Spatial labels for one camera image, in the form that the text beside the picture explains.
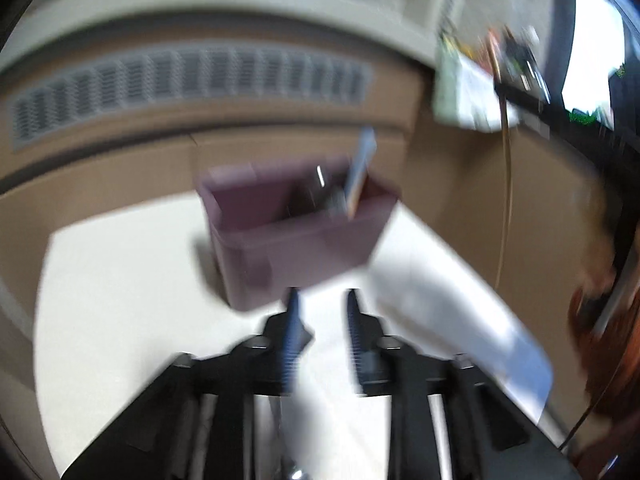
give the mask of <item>table surface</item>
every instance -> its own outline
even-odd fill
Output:
[[[52,236],[38,294],[35,377],[61,474],[172,354],[227,352],[282,308],[231,310],[215,292],[210,256],[195,193]],[[399,203],[367,266],[302,292],[315,341],[300,359],[290,400],[303,421],[292,453],[312,478],[355,470],[359,478],[386,478],[388,398],[358,396],[344,319],[351,287],[390,333],[425,354],[469,354],[539,419],[552,383],[548,358],[492,289]]]

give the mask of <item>white shelf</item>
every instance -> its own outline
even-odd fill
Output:
[[[0,52],[0,72],[78,30],[153,12],[261,12],[318,23],[435,66],[436,37],[374,0],[51,0],[20,20]]]

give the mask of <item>bright window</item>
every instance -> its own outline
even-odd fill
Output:
[[[562,98],[568,110],[610,108],[609,74],[625,61],[622,17],[607,0],[575,0],[574,46]]]

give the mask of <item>gray vent strip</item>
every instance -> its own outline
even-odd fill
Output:
[[[358,105],[372,69],[356,59],[271,43],[171,44],[103,57],[12,99],[14,149],[117,110],[175,100],[281,97]]]

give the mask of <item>red object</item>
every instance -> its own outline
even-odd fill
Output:
[[[344,172],[348,158],[223,166],[197,186],[229,305],[251,310],[279,300],[287,287],[315,285],[363,265],[398,201],[368,176],[353,219],[319,211],[278,220],[296,184],[321,165]]]

